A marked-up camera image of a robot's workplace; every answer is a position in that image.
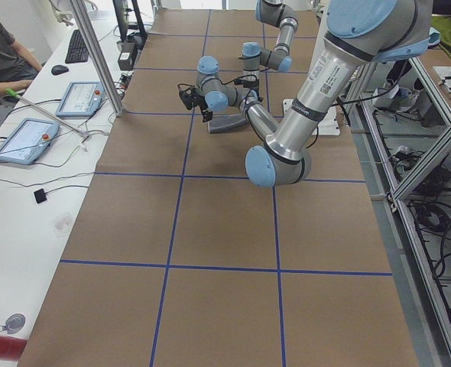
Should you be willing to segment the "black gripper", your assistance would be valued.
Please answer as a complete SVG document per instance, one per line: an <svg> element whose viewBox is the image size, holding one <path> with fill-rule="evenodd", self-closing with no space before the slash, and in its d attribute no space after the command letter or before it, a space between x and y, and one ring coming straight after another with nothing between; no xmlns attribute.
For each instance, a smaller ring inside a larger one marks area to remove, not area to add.
<svg viewBox="0 0 451 367"><path fill-rule="evenodd" d="M256 94L259 94L259 71L244 70L242 74L242 85L244 88L252 89Z"/></svg>
<svg viewBox="0 0 451 367"><path fill-rule="evenodd" d="M200 108L202 113L203 122L208 122L213 119L213 111L209 110L208 104L205 100L205 97L200 95L198 92L195 92L195 103Z"/></svg>

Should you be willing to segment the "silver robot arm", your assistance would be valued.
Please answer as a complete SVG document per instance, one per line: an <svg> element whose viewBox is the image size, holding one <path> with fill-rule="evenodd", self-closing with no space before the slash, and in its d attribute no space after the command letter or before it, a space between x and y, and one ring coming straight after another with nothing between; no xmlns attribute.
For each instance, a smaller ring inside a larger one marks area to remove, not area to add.
<svg viewBox="0 0 451 367"><path fill-rule="evenodd" d="M201 57L187 108L213 112L238 108L261 145L245 157L249 180L259 187L295 184L310 172L307 139L324 119L355 69L364 63L406 60L429 43L431 1L332 1L324 11L323 51L281 122L259 102L255 87L227 86L214 57Z"/></svg>
<svg viewBox="0 0 451 367"><path fill-rule="evenodd" d="M255 18L263 24L278 29L276 43L272 49L257 42L246 42L242 46L242 77L239 85L259 92L260 66L286 73L292 65L290 46L298 29L295 11L282 1L256 1Z"/></svg>

